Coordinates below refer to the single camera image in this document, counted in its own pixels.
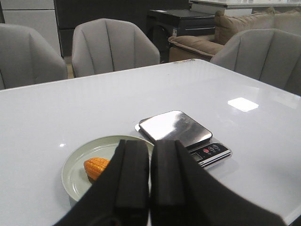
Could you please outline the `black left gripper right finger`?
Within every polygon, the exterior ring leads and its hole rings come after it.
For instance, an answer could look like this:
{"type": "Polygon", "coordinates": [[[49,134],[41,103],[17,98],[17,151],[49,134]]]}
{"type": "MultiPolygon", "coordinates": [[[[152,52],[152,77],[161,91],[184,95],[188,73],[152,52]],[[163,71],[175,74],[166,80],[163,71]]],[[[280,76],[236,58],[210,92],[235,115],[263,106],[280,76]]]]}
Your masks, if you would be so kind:
{"type": "Polygon", "coordinates": [[[283,226],[280,216],[234,193],[200,167],[179,141],[159,140],[151,157],[154,226],[283,226]]]}

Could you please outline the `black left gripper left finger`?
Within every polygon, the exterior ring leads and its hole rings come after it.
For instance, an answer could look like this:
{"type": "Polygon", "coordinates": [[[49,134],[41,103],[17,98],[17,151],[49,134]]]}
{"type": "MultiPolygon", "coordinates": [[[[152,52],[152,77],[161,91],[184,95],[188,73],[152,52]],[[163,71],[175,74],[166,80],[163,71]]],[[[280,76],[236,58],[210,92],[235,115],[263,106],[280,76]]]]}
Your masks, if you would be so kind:
{"type": "Polygon", "coordinates": [[[149,153],[143,140],[120,140],[109,165],[57,226],[145,226],[149,153]]]}

